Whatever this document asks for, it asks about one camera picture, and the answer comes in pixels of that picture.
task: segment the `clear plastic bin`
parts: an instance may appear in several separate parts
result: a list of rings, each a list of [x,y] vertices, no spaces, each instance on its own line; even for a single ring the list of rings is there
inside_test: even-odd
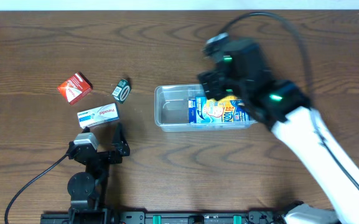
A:
[[[190,124],[189,99],[204,96],[198,84],[159,86],[154,91],[154,121],[163,131],[215,131],[245,129],[255,121]]]

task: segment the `green led indicator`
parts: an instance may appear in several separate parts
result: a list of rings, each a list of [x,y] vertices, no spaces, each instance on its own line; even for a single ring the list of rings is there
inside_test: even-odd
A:
[[[229,55],[225,55],[225,56],[223,56],[223,61],[224,61],[224,62],[231,62],[231,61],[232,61],[232,57],[229,56]]]
[[[281,101],[283,99],[283,97],[277,96],[275,94],[270,94],[269,97],[274,101]]]

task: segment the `white wall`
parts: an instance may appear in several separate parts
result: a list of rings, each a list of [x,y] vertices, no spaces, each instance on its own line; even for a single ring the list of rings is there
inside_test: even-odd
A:
[[[359,9],[359,0],[0,0],[0,11],[219,9]]]

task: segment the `cable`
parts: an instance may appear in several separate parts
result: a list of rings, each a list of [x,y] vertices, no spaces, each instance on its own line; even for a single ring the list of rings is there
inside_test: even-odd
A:
[[[314,91],[312,88],[313,73],[312,73],[312,66],[310,65],[309,54],[308,54],[307,48],[305,46],[305,43],[302,40],[301,35],[299,34],[297,28],[294,25],[292,25],[287,19],[285,19],[277,14],[270,13],[270,12],[250,12],[250,13],[246,13],[241,16],[238,16],[237,18],[234,18],[232,21],[228,22],[224,27],[222,27],[222,29],[220,29],[218,35],[227,32],[227,30],[233,24],[237,23],[238,21],[240,21],[242,19],[249,18],[249,17],[253,17],[253,16],[267,16],[267,17],[273,18],[273,19],[281,22],[283,24],[283,26],[291,33],[291,35],[296,40],[299,51],[301,53],[302,64],[304,67],[306,90],[307,90],[307,94],[309,95],[309,98],[310,98],[310,105],[312,106],[312,103],[314,100]],[[352,184],[359,190],[359,184],[357,183],[357,181],[349,174],[349,172],[346,170],[346,168],[344,168],[344,166],[335,157],[334,153],[330,150],[330,148],[326,144],[325,138],[324,138],[323,134],[320,132],[320,129],[317,125],[316,116],[317,115],[314,112],[314,110],[310,110],[310,120],[315,129],[316,134],[318,135],[318,137],[321,140],[322,146],[324,148],[326,148],[326,150],[329,152],[329,154],[331,155],[331,157],[333,158],[335,163],[339,166],[339,168],[342,170],[342,172],[348,177],[348,179],[352,182]]]
[[[37,177],[34,177],[32,180],[30,180],[30,182],[28,182],[24,187],[22,187],[20,189],[20,191],[18,191],[16,193],[16,195],[12,198],[11,202],[9,202],[9,205],[6,207],[5,210],[5,224],[9,224],[7,217],[9,215],[9,210],[12,207],[13,202],[15,202],[15,200],[17,199],[17,197],[26,189],[28,188],[28,186],[30,186],[32,183],[34,183],[36,180],[38,180],[39,178],[41,178],[43,175],[45,175],[46,173],[48,173],[50,170],[52,170],[55,166],[57,166],[57,164],[59,164],[60,162],[62,162],[66,157],[68,156],[68,154],[65,154],[62,158],[60,158],[58,161],[56,161],[52,166],[50,166],[48,169],[46,169],[45,171],[43,171],[42,173],[40,173]]]

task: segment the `red box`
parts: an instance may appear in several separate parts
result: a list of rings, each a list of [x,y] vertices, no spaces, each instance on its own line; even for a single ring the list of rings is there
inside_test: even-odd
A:
[[[71,78],[58,86],[57,89],[66,98],[66,100],[73,105],[92,91],[92,84],[81,72],[77,72]]]

